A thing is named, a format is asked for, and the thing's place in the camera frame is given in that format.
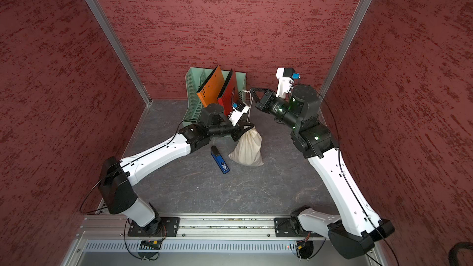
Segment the beige cloth drawstring soil bag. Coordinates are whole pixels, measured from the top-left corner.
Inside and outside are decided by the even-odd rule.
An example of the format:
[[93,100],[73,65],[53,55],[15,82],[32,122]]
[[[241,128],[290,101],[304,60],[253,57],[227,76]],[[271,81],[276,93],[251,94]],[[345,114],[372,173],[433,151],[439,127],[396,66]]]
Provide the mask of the beige cloth drawstring soil bag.
[[[237,124],[239,123],[252,123],[250,122],[250,110],[241,117]],[[262,166],[264,162],[262,160],[261,147],[262,137],[254,127],[241,136],[234,151],[229,154],[229,158],[244,166]]]

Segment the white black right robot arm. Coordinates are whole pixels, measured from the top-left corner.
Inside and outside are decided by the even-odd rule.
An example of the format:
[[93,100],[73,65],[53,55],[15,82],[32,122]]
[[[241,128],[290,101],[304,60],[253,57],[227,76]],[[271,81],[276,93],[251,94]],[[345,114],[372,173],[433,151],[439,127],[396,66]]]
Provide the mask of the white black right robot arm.
[[336,215],[309,207],[295,211],[296,229],[329,239],[346,259],[366,255],[377,241],[394,233],[391,221],[380,218],[369,205],[344,163],[337,140],[320,122],[323,98],[312,86],[294,86],[288,100],[271,89],[253,87],[250,94],[258,110],[291,128],[294,146],[317,171],[336,205]]

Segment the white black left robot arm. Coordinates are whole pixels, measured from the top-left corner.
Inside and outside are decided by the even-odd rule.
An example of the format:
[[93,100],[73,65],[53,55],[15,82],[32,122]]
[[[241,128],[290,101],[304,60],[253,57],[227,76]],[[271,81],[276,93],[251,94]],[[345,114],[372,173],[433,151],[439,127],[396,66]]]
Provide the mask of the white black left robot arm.
[[249,110],[245,102],[236,102],[230,115],[225,115],[223,106],[212,103],[202,109],[197,122],[179,126],[175,134],[161,144],[120,160],[114,156],[105,160],[97,187],[109,213],[125,215],[147,236],[163,234],[157,210],[137,195],[134,185],[171,161],[208,145],[213,137],[229,135],[238,141],[254,128],[254,124],[242,119]]

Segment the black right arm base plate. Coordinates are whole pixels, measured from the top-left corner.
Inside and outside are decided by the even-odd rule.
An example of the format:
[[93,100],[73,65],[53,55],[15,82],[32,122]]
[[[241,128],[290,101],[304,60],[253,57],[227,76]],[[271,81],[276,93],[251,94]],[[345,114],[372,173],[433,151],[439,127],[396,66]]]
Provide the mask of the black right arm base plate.
[[305,231],[293,218],[276,217],[273,219],[275,236],[278,238],[321,238],[321,235]]

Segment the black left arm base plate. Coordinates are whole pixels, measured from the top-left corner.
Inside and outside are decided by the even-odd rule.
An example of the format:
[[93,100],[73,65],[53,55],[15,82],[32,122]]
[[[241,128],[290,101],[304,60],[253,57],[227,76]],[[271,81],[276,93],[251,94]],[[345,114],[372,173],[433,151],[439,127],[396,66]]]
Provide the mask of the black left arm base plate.
[[180,223],[179,217],[161,217],[160,221],[151,221],[150,224],[141,227],[134,220],[129,222],[127,236],[130,237],[176,237]]

